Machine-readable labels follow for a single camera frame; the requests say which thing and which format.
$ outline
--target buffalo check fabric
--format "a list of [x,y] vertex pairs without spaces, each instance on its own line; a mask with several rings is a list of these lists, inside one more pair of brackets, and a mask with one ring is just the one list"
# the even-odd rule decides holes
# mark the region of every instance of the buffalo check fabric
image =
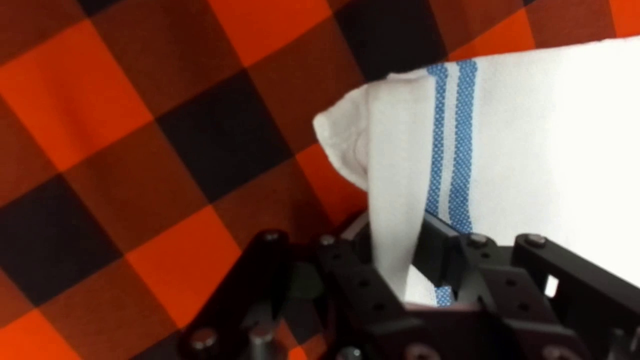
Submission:
[[[251,236],[366,207],[313,116],[443,60],[640,34],[629,0],[3,0],[0,358],[176,359]],[[277,334],[326,348],[309,303]]]

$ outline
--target white towel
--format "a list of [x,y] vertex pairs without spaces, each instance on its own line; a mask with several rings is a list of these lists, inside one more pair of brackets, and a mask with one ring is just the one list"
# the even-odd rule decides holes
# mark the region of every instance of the white towel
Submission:
[[544,234],[640,286],[639,104],[633,37],[392,74],[314,127],[369,192],[374,264],[401,299],[425,208],[501,245]]

